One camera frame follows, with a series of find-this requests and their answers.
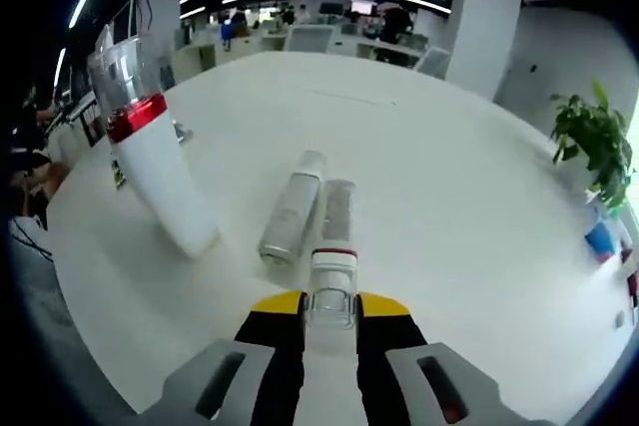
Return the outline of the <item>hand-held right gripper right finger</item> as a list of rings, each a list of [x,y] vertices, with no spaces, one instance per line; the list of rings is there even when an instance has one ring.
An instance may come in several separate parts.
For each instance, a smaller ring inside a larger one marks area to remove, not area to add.
[[[443,343],[429,343],[407,307],[356,296],[357,386],[370,425],[527,425],[495,380]]]

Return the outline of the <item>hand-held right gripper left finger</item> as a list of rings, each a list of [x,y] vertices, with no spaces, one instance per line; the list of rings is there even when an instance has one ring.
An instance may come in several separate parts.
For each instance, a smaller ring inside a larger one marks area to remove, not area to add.
[[[232,339],[219,339],[171,373],[134,425],[291,425],[304,383],[306,294],[256,303]]]

